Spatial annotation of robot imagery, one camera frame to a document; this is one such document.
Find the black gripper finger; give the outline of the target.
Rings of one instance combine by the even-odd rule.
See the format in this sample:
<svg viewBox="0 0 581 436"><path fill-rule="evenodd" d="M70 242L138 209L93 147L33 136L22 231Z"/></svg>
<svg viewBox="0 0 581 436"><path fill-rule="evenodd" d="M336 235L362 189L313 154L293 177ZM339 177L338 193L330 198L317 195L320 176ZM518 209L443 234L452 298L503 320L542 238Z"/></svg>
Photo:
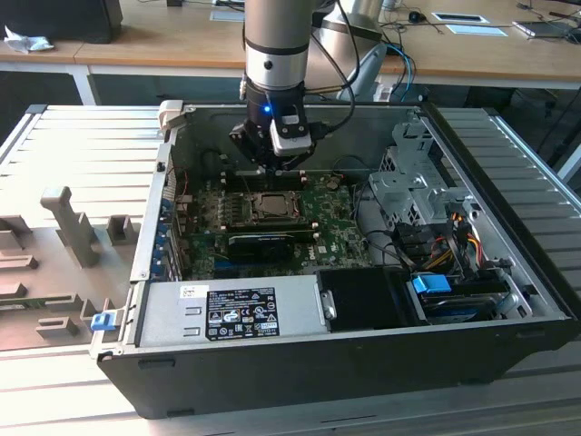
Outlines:
<svg viewBox="0 0 581 436"><path fill-rule="evenodd" d="M236 124L229 133L232 143L252 164L265 173L275 173L275 158L270 137L251 120Z"/></svg>
<svg viewBox="0 0 581 436"><path fill-rule="evenodd" d="M305 153L297 154L293 156L283 156L278 157L275 167L275 174L281 175L285 172L295 169L297 166L301 165L307 159L313 156L316 147L310 147Z"/></svg>

